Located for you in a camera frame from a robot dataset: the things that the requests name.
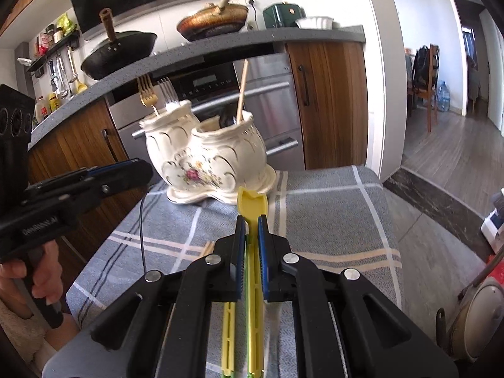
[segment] metal bolt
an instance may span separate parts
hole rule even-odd
[[[360,273],[356,269],[346,269],[344,275],[347,280],[357,280],[360,277]]]
[[[150,283],[154,283],[160,279],[161,279],[161,272],[157,270],[150,270],[145,274],[145,280],[147,280]]]
[[[294,264],[299,261],[299,256],[295,253],[287,253],[284,255],[284,262],[287,264]]]
[[[206,258],[205,258],[205,261],[207,262],[207,264],[209,265],[215,265],[215,264],[219,264],[220,261],[221,261],[221,258],[219,255],[208,255]]]

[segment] plaid tablecloth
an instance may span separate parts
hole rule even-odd
[[[399,308],[402,266],[385,193],[365,167],[278,172],[269,194],[269,229],[287,237],[293,251],[321,269],[362,271]],[[211,241],[234,232],[235,206],[213,199],[176,205],[166,184],[149,192],[143,209],[147,269],[164,273],[185,269]],[[139,205],[108,237],[86,265],[66,301],[80,326],[89,324],[143,274]],[[207,376],[220,376],[222,303],[214,303],[207,354]],[[236,314],[236,376],[246,376],[244,304]],[[265,306],[265,377],[296,376],[292,306]]]

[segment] black backpack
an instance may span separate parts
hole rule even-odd
[[[429,48],[424,45],[415,55],[411,83],[414,88],[427,89],[429,81]]]

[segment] wok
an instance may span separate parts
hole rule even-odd
[[[240,31],[245,25],[249,9],[228,2],[220,0],[218,5],[210,4],[196,14],[183,18],[177,25],[177,31],[188,41]]]
[[[82,63],[81,70],[85,74],[99,80],[150,55],[157,39],[156,34],[141,31],[115,32],[110,8],[101,10],[100,18],[108,38],[98,44]]]

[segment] camera lens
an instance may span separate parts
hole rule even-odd
[[[18,136],[21,131],[21,124],[23,123],[23,116],[20,109],[14,110],[11,117],[11,132],[12,136]]]
[[[32,124],[31,115],[25,114],[23,117],[23,126],[26,134],[31,132],[31,124]]]
[[[5,134],[7,131],[7,122],[9,120],[9,116],[7,114],[7,109],[0,109],[0,135]]]

